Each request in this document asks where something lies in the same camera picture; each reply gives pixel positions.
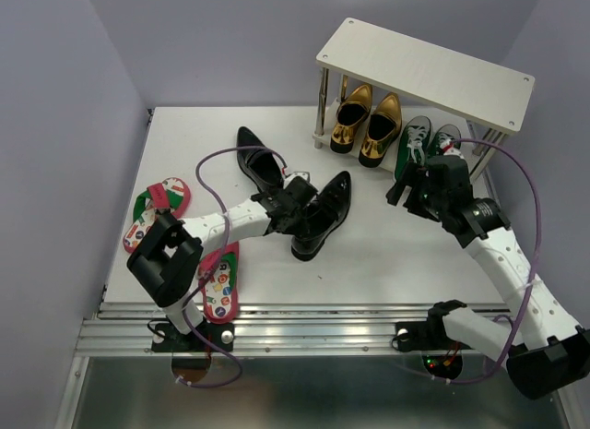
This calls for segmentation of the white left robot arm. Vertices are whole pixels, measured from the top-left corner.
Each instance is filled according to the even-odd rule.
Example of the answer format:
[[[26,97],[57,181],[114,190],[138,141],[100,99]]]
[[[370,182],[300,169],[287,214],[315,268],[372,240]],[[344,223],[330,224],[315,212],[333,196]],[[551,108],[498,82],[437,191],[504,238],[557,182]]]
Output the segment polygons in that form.
[[[285,188],[255,194],[226,212],[185,220],[163,214],[156,220],[126,266],[174,325],[176,342],[186,350],[204,342],[204,317],[189,293],[203,257],[245,239],[294,234],[317,193],[296,176]]]

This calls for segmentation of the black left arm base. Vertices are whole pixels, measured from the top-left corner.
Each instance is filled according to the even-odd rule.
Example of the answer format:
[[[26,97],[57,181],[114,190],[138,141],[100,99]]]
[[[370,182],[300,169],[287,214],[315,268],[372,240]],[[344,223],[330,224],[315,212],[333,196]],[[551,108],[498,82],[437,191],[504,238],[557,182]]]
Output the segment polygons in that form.
[[[226,352],[233,351],[235,327],[233,323],[217,325],[205,321],[197,327],[200,335],[208,344],[199,339],[194,332],[182,334],[168,320],[155,319],[147,322],[147,329],[151,333],[151,351],[155,353],[177,352],[218,352],[211,344]]]

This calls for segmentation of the black loafer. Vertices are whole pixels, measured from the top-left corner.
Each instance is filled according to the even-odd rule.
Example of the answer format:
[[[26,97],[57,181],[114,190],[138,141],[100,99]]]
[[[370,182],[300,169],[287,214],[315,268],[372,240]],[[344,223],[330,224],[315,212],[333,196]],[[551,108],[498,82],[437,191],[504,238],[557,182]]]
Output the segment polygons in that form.
[[[291,253],[300,261],[314,259],[331,233],[346,220],[351,207],[348,171],[332,178],[306,208],[302,229],[291,239]]]
[[[284,177],[274,155],[253,131],[241,126],[237,132],[236,147],[240,170],[260,192],[274,191],[284,186]]]

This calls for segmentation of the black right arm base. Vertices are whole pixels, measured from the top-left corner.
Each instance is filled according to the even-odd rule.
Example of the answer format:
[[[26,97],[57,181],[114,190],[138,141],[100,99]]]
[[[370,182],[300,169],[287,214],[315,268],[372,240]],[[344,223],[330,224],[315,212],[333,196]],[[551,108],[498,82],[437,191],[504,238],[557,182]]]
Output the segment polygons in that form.
[[[457,300],[438,302],[424,320],[395,322],[391,346],[399,352],[454,350],[455,346],[469,349],[465,343],[450,339],[443,325],[443,318],[460,308],[466,308],[466,304]]]

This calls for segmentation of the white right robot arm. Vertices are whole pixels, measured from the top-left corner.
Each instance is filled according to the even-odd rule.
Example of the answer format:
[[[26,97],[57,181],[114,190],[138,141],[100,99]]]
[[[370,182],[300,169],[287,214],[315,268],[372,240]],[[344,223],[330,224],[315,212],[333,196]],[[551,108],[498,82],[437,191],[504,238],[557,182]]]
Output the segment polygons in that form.
[[[419,322],[398,322],[392,346],[400,352],[471,349],[503,368],[529,399],[589,374],[589,331],[552,295],[526,259],[510,222],[491,198],[476,198],[466,161],[435,156],[406,164],[386,195],[407,211],[439,222],[489,277],[512,314],[507,324],[458,301],[438,302]]]

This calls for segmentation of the green sneaker with laces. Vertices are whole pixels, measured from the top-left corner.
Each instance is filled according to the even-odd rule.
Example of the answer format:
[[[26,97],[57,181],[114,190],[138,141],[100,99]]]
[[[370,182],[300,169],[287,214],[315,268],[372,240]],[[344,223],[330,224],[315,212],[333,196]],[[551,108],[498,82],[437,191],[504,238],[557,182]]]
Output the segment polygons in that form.
[[[397,181],[408,162],[422,164],[426,158],[432,132],[431,120],[424,115],[412,118],[404,128],[396,157],[394,179]]]

